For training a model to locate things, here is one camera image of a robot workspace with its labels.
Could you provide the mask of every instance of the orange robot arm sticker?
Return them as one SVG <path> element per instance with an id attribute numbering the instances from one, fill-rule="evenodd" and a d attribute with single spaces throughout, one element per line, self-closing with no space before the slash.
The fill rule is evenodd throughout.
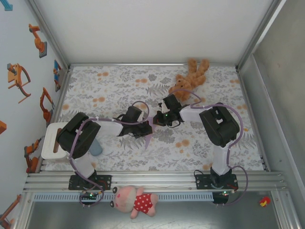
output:
<path id="1" fill-rule="evenodd" d="M 27 78 L 27 82 L 22 84 L 22 80 L 21 80 L 21 73 L 24 73 L 26 78 Z M 24 67 L 20 66 L 18 63 L 17 64 L 8 64 L 8 82 L 12 82 L 14 81 L 14 83 L 9 86 L 9 89 L 17 86 L 18 89 L 21 91 L 21 93 L 25 96 L 23 99 L 21 99 L 18 103 L 21 103 L 23 100 L 25 100 L 26 98 L 30 97 L 30 94 L 26 93 L 23 89 L 23 87 L 25 85 L 27 85 L 28 83 L 31 82 L 30 76 L 28 74 L 28 72 L 24 69 Z"/>
<path id="2" fill-rule="evenodd" d="M 0 121 L 0 134 L 2 134 L 4 131 L 6 131 L 7 127 L 6 124 L 2 121 Z"/>

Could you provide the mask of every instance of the peppa pig toy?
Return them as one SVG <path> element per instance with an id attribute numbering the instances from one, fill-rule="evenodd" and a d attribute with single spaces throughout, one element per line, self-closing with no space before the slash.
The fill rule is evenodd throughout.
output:
<path id="1" fill-rule="evenodd" d="M 158 202 L 158 196 L 143 193 L 143 187 L 138 188 L 138 190 L 134 186 L 125 186 L 120 189 L 114 187 L 112 191 L 116 195 L 114 201 L 110 202 L 110 206 L 124 213 L 131 212 L 131 219 L 136 218 L 139 211 L 150 217 L 156 214 L 155 206 Z"/>

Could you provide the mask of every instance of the gray floor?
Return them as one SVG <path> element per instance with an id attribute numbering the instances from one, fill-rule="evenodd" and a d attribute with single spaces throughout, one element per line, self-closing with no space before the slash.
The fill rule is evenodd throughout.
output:
<path id="1" fill-rule="evenodd" d="M 211 202 L 160 202 L 153 218 L 118 212 L 101 203 L 82 209 L 78 203 L 34 204 L 29 229 L 275 229 L 273 205 L 259 206 L 262 195 L 247 193 L 236 205 L 216 208 Z"/>

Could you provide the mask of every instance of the gray leaf pattern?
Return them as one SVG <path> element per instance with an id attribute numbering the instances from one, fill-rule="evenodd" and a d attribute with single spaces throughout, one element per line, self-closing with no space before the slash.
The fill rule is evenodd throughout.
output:
<path id="1" fill-rule="evenodd" d="M 150 116 L 154 116 L 160 110 L 158 103 L 174 85 L 176 74 L 186 73 L 187 66 L 76 66 L 60 121 L 68 122 L 78 112 L 90 117 L 117 117 L 137 100 L 145 101 Z M 211 66 L 206 72 L 206 82 L 194 92 L 203 98 L 203 105 L 222 102 L 237 109 L 243 119 L 244 135 L 231 149 L 230 164 L 263 170 L 235 68 Z M 193 103 L 194 99 L 191 96 L 183 105 Z M 141 104 L 135 106 L 146 110 Z M 96 138 L 103 153 L 96 157 L 87 153 L 97 170 L 193 171 L 209 169 L 213 162 L 213 144 L 202 123 L 182 123 L 174 129 L 157 126 L 146 150 L 143 137 L 101 135 L 101 131 Z M 46 170 L 72 168 L 67 160 L 48 161 Z"/>

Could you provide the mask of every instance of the purple cable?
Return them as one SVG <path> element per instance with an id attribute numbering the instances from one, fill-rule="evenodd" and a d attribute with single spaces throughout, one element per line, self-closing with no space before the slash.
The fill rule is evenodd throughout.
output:
<path id="1" fill-rule="evenodd" d="M 225 206 L 230 206 L 230 205 L 236 204 L 236 203 L 237 203 L 238 201 L 240 201 L 241 198 L 245 195 L 245 193 L 246 193 L 246 191 L 247 191 L 247 189 L 248 189 L 248 183 L 249 183 L 249 178 L 248 178 L 247 171 L 246 171 L 243 167 L 241 167 L 241 166 L 233 166 L 233 167 L 232 167 L 232 166 L 230 166 L 230 164 L 229 164 L 230 152 L 231 152 L 230 149 L 231 149 L 232 146 L 234 146 L 235 144 L 237 144 L 237 142 L 242 138 L 243 133 L 244 133 L 244 124 L 243 124 L 243 120 L 242 120 L 241 116 L 238 114 L 238 112 L 237 112 L 234 108 L 232 108 L 232 107 L 230 107 L 230 106 L 228 106 L 228 105 L 224 105 L 224 104 L 213 104 L 213 105 L 208 105 L 208 106 L 196 106 L 196 107 L 194 107 L 194 105 L 199 104 L 199 103 L 201 103 L 201 101 L 202 101 L 201 98 L 200 98 L 198 95 L 196 95 L 194 92 L 191 92 L 191 91 L 186 90 L 186 89 L 177 89 L 177 90 L 174 90 L 174 91 L 173 91 L 172 93 L 170 93 L 170 94 L 173 94 L 173 93 L 175 93 L 175 92 L 177 92 L 177 91 L 189 92 L 189 93 L 191 93 L 192 95 L 196 96 L 196 97 L 199 99 L 199 102 L 196 102 L 196 103 L 193 103 L 193 104 L 190 105 L 190 107 L 191 107 L 192 109 L 208 109 L 208 108 L 211 108 L 211 107 L 214 107 L 214 106 L 221 106 L 221 107 L 225 107 L 225 108 L 230 109 L 231 111 L 233 111 L 233 112 L 236 114 L 236 116 L 237 116 L 237 118 L 238 118 L 238 120 L 239 120 L 239 122 L 240 122 L 240 134 L 239 134 L 238 138 L 237 138 L 232 144 L 229 145 L 229 147 L 228 147 L 228 152 L 227 152 L 226 162 L 227 162 L 227 166 L 228 166 L 230 169 L 241 168 L 241 169 L 244 171 L 244 174 L 245 174 L 245 176 L 246 176 L 246 186 L 245 186 L 245 188 L 244 188 L 243 193 L 241 194 L 241 196 L 240 196 L 238 199 L 236 199 L 236 200 L 233 201 L 232 203 L 225 204 Z"/>
<path id="2" fill-rule="evenodd" d="M 88 205 L 88 207 L 94 206 L 94 205 L 98 204 L 98 203 L 104 198 L 104 190 L 103 190 L 103 188 L 102 188 L 100 185 L 98 185 L 98 184 L 96 184 L 95 182 L 93 182 L 93 181 L 89 180 L 88 178 L 84 177 L 84 176 L 77 170 L 76 166 L 74 165 L 72 156 L 73 156 L 73 153 L 74 153 L 74 149 L 75 149 L 75 146 L 76 146 L 77 139 L 79 138 L 79 136 L 80 136 L 80 134 L 81 134 L 81 130 L 83 129 L 84 125 L 85 125 L 87 122 L 89 122 L 89 121 L 107 121 L 107 122 L 116 122 L 116 123 L 126 124 L 126 125 L 137 125 L 137 124 L 143 123 L 143 122 L 145 122 L 145 121 L 147 120 L 147 118 L 148 118 L 148 115 L 149 115 L 149 107 L 148 107 L 147 103 L 145 103 L 145 102 L 143 102 L 143 101 L 136 101 L 136 102 L 134 102 L 134 103 L 132 104 L 132 106 L 133 106 L 134 104 L 136 104 L 136 103 L 143 103 L 143 104 L 146 106 L 146 108 L 147 108 L 147 116 L 146 116 L 146 118 L 144 118 L 142 121 L 136 122 L 136 123 L 126 123 L 126 122 L 121 122 L 121 121 L 113 120 L 113 119 L 109 119 L 109 118 L 88 118 L 88 119 L 86 119 L 85 121 L 83 121 L 83 123 L 81 124 L 80 128 L 78 129 L 78 132 L 76 133 L 76 136 L 75 136 L 75 138 L 74 138 L 74 141 L 73 141 L 73 144 L 72 144 L 72 147 L 71 147 L 70 155 L 69 155 L 70 164 L 71 164 L 72 168 L 74 169 L 74 171 L 76 172 L 77 175 L 79 175 L 82 179 L 84 179 L 84 180 L 86 180 L 86 181 L 88 181 L 89 183 L 91 183 L 91 184 L 94 185 L 92 188 L 88 189 L 87 191 L 89 191 L 89 190 L 91 190 L 91 189 L 93 189 L 93 188 L 95 188 L 95 187 L 98 187 L 98 188 L 101 190 L 101 192 L 102 192 L 102 197 L 101 197 L 99 200 L 97 200 L 95 203 Z M 83 195 L 80 196 L 79 202 L 80 202 L 80 204 L 82 204 L 82 205 L 84 206 L 84 204 L 83 204 L 82 201 L 81 201 L 81 198 L 82 198 L 83 196 L 85 196 L 85 194 L 83 194 Z"/>

